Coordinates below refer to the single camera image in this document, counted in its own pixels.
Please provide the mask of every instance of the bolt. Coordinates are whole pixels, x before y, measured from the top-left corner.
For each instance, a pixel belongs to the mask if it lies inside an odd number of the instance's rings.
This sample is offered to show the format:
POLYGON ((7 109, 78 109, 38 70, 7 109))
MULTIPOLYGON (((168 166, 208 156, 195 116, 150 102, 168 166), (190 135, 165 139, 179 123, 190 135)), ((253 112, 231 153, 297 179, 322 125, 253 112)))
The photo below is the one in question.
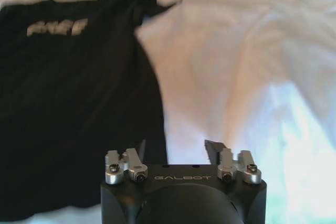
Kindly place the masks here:
POLYGON ((247 165, 247 170, 250 171, 250 172, 255 173, 257 171, 257 169, 258 169, 258 166, 255 165, 255 164, 249 164, 249 165, 247 165))
POLYGON ((233 181, 232 174, 231 173, 223 173, 222 181, 226 184, 232 183, 232 181, 233 181))
POLYGON ((112 164, 109 166, 110 172, 117 173, 119 171, 119 165, 118 164, 112 164))
POLYGON ((141 183, 146 179, 145 175, 143 173, 138 173, 135 176, 135 182, 141 183))

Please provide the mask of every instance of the printed logo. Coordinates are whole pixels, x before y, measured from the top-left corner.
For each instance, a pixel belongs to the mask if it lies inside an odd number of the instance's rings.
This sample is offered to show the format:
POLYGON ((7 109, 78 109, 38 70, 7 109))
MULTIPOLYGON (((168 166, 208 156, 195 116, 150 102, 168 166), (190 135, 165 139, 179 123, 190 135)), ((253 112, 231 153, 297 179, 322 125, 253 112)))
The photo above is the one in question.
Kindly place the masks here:
POLYGON ((65 19, 62 22, 43 22, 39 21, 27 28, 27 36, 31 36, 32 34, 44 34, 49 32, 50 34, 60 34, 67 35, 68 31, 71 30, 71 35, 80 35, 81 32, 88 24, 88 19, 80 19, 75 22, 65 19))
POLYGON ((176 177, 176 176, 155 176, 155 180, 209 180, 211 176, 183 176, 183 177, 176 177))

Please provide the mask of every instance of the black fabric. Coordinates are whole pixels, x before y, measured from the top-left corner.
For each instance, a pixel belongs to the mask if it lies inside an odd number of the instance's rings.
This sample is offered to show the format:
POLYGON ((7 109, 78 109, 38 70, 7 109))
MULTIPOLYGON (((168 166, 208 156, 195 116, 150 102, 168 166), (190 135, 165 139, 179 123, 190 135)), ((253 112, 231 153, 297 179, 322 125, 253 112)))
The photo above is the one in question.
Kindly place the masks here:
POLYGON ((166 163, 159 86, 134 29, 168 8, 156 0, 2 8, 0 220, 98 204, 107 150, 146 139, 144 161, 166 163), (63 20, 73 27, 62 35, 54 31, 63 20), (30 31, 37 22, 54 27, 30 31))

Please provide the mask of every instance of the bed sheet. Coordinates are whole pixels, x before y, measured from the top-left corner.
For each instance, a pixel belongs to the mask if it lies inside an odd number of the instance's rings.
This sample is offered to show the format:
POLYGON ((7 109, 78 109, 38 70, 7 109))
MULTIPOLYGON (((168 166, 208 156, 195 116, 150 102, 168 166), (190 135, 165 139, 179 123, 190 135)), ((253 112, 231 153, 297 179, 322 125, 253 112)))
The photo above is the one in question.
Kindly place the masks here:
MULTIPOLYGON (((336 223, 335 7, 183 0, 146 21, 137 36, 159 79, 169 162, 208 163, 204 139, 251 150, 268 184, 266 223, 336 223)), ((100 208, 19 223, 100 223, 100 208)))

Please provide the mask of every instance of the silver metal bracket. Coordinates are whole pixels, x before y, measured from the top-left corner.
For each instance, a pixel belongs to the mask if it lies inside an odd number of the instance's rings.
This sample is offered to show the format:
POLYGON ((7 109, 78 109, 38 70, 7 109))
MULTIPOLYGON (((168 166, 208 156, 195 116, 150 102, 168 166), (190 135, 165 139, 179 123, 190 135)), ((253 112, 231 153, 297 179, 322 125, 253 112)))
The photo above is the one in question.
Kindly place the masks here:
POLYGON ((136 183, 141 183, 148 177, 148 168, 141 163, 134 148, 126 149, 121 159, 117 151, 108 151, 105 156, 105 182, 109 185, 123 182, 125 171, 136 183))
POLYGON ((250 151, 241 151, 238 154, 238 160, 233 160, 231 149, 223 148, 220 154, 217 177, 223 182, 232 183, 236 179, 236 172, 240 171, 244 182, 252 185, 261 183, 261 171, 254 163, 250 151))
POLYGON ((220 153, 220 164, 217 168, 217 177, 223 182, 230 184, 236 179, 237 169, 233 163, 233 154, 231 149, 223 148, 220 153))

